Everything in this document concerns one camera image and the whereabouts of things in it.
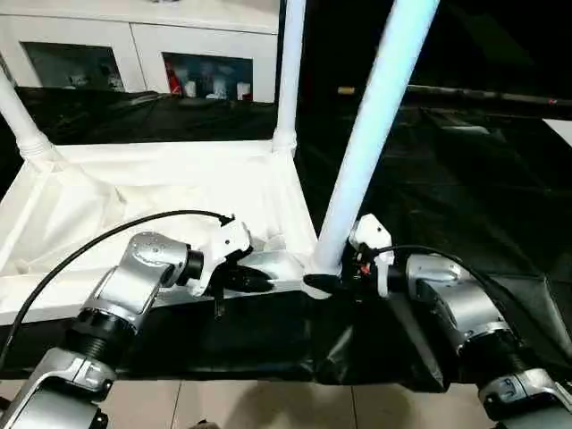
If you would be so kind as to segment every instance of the tile floor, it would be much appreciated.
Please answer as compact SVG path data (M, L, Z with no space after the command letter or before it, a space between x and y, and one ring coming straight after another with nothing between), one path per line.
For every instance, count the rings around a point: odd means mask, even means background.
M21 382L1 382L13 398ZM222 429L489 429L474 386L446 395L397 385L332 387L269 382L118 382L102 409L113 428L188 429L206 418Z

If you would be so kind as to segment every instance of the white tube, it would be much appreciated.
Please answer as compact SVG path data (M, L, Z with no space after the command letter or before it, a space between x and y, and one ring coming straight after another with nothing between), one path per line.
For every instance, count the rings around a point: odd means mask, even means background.
M305 15L306 0L288 0L282 45L278 122L273 137L274 148L296 147L296 108Z
M16 137L16 144L22 157L39 156L51 150L52 144L29 116L2 68L0 68L0 113Z
M439 0L395 0L310 265L337 273Z

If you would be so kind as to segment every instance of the black cable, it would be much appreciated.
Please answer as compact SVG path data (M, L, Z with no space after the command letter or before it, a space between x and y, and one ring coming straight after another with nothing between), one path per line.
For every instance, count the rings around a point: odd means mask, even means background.
M108 239L109 237L111 237L111 236L113 236L119 232L128 230L129 228L132 228L133 226L139 225L141 223L153 221L155 219L161 219L164 217L179 216L179 215L209 216L209 217L213 217L215 219L218 219L222 225L225 225L228 222L232 221L232 219L228 216L224 216L222 214L218 214L218 213L214 213L214 212L208 212L205 210L173 210L171 212L162 212L162 213L157 213L157 214L151 214L149 216L145 216L145 217L141 217L139 219L135 219L134 221L130 221L130 222L124 223L123 225L119 225L119 226L113 228L112 230L110 230L108 232L104 232L100 236L95 237L92 241L83 245L81 248L77 249L71 255L66 257L61 263L59 263L52 271L50 271L46 275L46 277L44 277L42 279L42 281L40 283L38 283L38 286L36 286L36 289L34 289L32 291L32 293L30 293L30 295L28 296L28 298L26 299L24 304L21 306L20 311L18 311L18 314L14 318L12 326L10 327L10 331L8 332L8 336L6 337L6 340L4 342L4 346L2 347L2 352L0 352L0 371L2 371L4 369L4 365L6 363L6 358L8 356L8 353L10 352L10 349L12 348L16 334L20 330L22 322L24 320L24 317L28 313L29 308L32 306L32 304L34 303L36 298L39 296L39 294L42 293L42 291L46 288L48 283L50 283L54 279L54 277L56 277L56 275L58 275L67 265L69 265L71 262L73 262L75 259L77 259L81 255L83 255L85 252L87 252L91 248L93 248L96 244L100 243L103 240Z
M467 270L475 278L475 280L478 281L478 283L483 288L484 292L489 296L489 298L492 299L495 306L497 306L502 315L507 317L508 313L508 310L506 309L507 302L511 302L512 304L514 304L517 307L517 311L528 320L528 322L534 327L534 329L540 334L542 338L544 338L550 343L550 345L557 351L557 353L564 360L564 362L569 364L569 357L566 354L566 352L550 335L546 334L545 330L540 326L536 318L522 304L522 302L520 302L520 300L514 295L514 293L503 287L498 282L496 282L488 274L479 272L474 267L463 261L460 257L439 250L438 248L431 248L429 246L422 246L417 244L396 244L394 246L388 246L386 248L378 248L374 250L374 257L382 253L387 253L392 251L400 252L402 250L420 252L428 255L431 254L439 255L441 257L449 259L450 261L453 261L454 263L458 264L459 266Z

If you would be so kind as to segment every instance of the black plastic sheet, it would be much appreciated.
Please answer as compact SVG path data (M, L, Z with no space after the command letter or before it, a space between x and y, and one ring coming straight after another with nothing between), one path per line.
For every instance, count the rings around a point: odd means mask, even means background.
M273 105L152 93L20 94L55 144L268 139L275 125ZM501 276L546 333L517 320L523 335L552 371L569 375L572 147L534 114L447 103L408 98L362 213L374 213L396 243L442 248ZM317 229L355 114L354 105L300 108L295 161ZM21 160L5 126L0 139L0 185L7 189ZM314 301L301 292L233 299L220 320L209 302L158 308L123 362L121 377L402 383L441 391L458 375L442 336L425 318L400 294L389 302ZM27 324L3 376L28 374L65 325Z

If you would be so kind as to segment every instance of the white cabinet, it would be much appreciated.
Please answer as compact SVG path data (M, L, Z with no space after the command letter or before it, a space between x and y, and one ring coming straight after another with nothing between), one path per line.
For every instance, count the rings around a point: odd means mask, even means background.
M0 16L0 53L24 87L146 89L124 22Z
M178 84L192 97L274 101L276 36L138 24L132 29L148 89L172 92Z
M280 0L0 0L17 85L274 101Z

